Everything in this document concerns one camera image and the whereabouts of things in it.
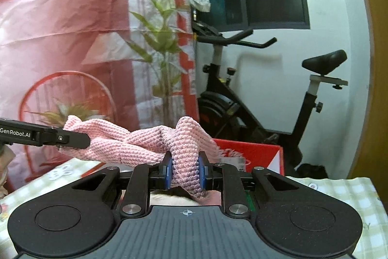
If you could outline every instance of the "checkered tablecloth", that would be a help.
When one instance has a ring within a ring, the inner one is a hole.
[[[360,214],[363,229],[353,256],[357,259],[388,259],[388,216],[369,178],[290,178],[346,202]]]
[[[0,259],[11,259],[17,254],[7,231],[8,217],[14,209],[26,201],[81,178],[82,174],[97,167],[98,164],[99,162],[84,162],[73,158],[2,199]],[[358,211],[364,228],[353,253],[357,259],[388,258],[388,217],[370,179],[313,180],[293,178],[293,180],[342,200]]]

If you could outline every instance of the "adjustment knob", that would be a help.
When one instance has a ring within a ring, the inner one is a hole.
[[[322,111],[322,108],[323,108],[323,103],[319,102],[316,106],[316,112],[319,114],[321,111]]]
[[[227,73],[228,75],[230,75],[230,76],[233,76],[233,75],[236,73],[236,69],[234,69],[234,68],[228,68],[228,69],[226,70],[226,73]]]
[[[203,68],[202,68],[202,71],[203,71],[204,73],[209,73],[209,71],[210,71],[210,65],[205,64],[205,65],[203,66]]]

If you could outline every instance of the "brown door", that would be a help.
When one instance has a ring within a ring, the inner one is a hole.
[[[369,177],[388,205],[388,0],[368,0],[371,85],[368,113],[350,177]]]

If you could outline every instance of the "black saddle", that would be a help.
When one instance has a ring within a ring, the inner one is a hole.
[[[344,50],[337,50],[322,56],[303,60],[302,67],[324,76],[338,68],[347,58],[348,56]]]

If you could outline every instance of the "pink knitted cloth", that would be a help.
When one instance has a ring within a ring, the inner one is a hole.
[[[173,158],[174,186],[181,186],[195,197],[203,197],[199,185],[198,152],[205,151],[210,162],[218,161],[218,147],[213,139],[190,117],[182,117],[175,129],[158,126],[129,132],[115,124],[91,119],[81,121],[69,116],[65,130],[87,133],[91,139],[85,150],[64,147],[63,154],[81,160],[136,166],[161,162],[166,151]]]

